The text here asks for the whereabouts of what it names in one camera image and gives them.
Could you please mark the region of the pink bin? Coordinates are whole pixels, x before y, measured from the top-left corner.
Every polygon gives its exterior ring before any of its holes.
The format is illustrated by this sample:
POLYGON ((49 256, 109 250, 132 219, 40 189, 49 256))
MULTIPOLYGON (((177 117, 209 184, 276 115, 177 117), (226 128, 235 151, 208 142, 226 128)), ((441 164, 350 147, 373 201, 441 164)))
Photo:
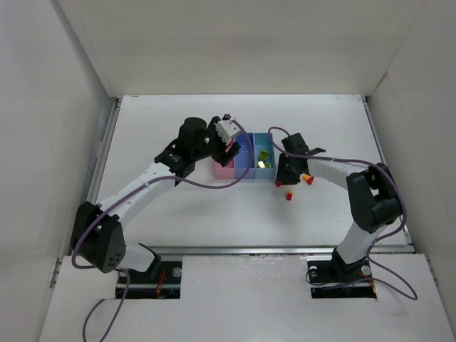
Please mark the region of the pink bin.
POLYGON ((231 159, 229 164, 225 167, 222 167, 217 162, 213 162, 213 175, 216 180, 233 180, 235 176, 234 159, 231 159))

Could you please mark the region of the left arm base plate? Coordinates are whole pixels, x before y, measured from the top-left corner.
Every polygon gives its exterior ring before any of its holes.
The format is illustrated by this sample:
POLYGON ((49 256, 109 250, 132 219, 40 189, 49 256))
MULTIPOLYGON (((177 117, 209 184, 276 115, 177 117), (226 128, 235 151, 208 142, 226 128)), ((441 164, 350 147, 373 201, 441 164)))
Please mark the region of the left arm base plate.
POLYGON ((179 299, 181 294, 182 258, 165 257, 164 259, 144 244, 133 245, 123 261, 130 266, 134 261, 143 269, 147 262, 149 268, 144 272, 128 269, 130 283, 124 272, 118 275, 115 297, 121 299, 126 292, 126 299, 179 299))

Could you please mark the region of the aluminium rail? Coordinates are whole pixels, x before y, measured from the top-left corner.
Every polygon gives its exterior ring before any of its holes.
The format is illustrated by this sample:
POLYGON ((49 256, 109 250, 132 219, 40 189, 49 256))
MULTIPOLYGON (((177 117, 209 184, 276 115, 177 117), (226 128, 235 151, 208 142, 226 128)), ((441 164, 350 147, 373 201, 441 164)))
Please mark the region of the aluminium rail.
POLYGON ((331 254, 334 247, 151 247, 169 255, 331 254))

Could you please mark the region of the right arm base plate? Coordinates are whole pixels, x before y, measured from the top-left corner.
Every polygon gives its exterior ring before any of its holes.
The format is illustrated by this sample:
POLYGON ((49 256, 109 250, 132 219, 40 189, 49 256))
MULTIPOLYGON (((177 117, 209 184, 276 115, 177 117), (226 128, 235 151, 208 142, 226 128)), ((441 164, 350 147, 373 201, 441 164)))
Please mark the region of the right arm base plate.
POLYGON ((339 269, 335 260, 307 261, 312 299, 377 299, 367 260, 339 269))

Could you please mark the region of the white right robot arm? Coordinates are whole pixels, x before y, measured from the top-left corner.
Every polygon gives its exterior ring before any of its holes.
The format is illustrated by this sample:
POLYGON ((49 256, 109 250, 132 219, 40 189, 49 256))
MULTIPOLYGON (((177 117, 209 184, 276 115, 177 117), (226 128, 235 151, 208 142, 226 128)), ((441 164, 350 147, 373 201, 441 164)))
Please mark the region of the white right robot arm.
POLYGON ((370 248, 381 232, 403 214, 390 170, 383 163, 329 157, 322 148, 310 149, 302 135, 284 138, 276 185, 296 185, 300 176, 322 178, 348 193, 353 223, 331 259, 310 261, 309 278, 318 285, 350 282, 368 266, 370 248))

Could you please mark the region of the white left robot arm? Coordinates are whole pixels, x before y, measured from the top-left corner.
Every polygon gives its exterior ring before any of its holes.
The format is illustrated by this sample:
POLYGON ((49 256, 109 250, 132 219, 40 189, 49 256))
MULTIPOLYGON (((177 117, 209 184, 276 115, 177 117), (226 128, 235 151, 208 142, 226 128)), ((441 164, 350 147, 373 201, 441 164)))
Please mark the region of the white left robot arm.
POLYGON ((159 272, 159 254, 144 244, 127 244, 124 231, 132 220, 164 192, 188 182, 200 160, 212 158, 222 166, 239 154, 235 140, 244 132, 230 115, 210 122, 190 117, 178 136, 157 155, 146 170, 109 198, 80 205, 71 236, 72 265, 77 269, 130 271, 153 279, 159 272), (87 261, 83 266, 76 260, 87 261))

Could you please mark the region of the green lego block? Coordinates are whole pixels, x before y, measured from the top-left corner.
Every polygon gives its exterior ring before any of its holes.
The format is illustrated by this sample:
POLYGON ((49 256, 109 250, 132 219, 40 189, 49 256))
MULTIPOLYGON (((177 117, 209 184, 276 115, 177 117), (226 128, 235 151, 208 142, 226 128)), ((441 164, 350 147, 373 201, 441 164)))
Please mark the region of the green lego block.
POLYGON ((270 153, 268 150, 261 150, 259 153, 256 167, 259 169, 271 169, 272 164, 269 162, 270 153))

